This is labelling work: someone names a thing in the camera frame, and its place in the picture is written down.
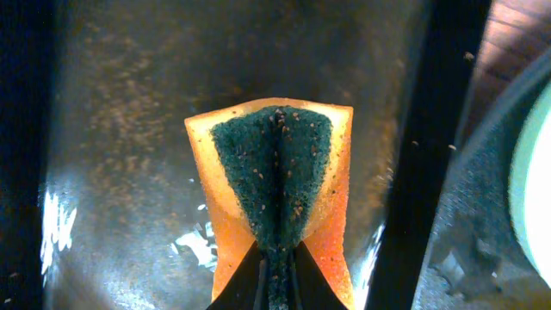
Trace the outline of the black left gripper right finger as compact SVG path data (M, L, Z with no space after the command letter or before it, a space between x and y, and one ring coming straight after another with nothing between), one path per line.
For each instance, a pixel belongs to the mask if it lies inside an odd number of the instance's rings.
M288 274L291 310L346 310L304 242L300 242L289 255Z

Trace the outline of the green and yellow sponge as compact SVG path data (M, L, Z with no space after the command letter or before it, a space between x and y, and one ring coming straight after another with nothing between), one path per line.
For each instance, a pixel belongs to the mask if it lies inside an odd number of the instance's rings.
M304 242L337 298L354 307L344 258L353 114L273 97L185 121L218 246L212 301L256 242L269 260L269 308L289 309L288 257Z

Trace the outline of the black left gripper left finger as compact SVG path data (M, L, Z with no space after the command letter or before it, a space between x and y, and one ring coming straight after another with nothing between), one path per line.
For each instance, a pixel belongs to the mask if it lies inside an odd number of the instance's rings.
M269 260L254 242L227 285L207 310L265 310L268 298Z

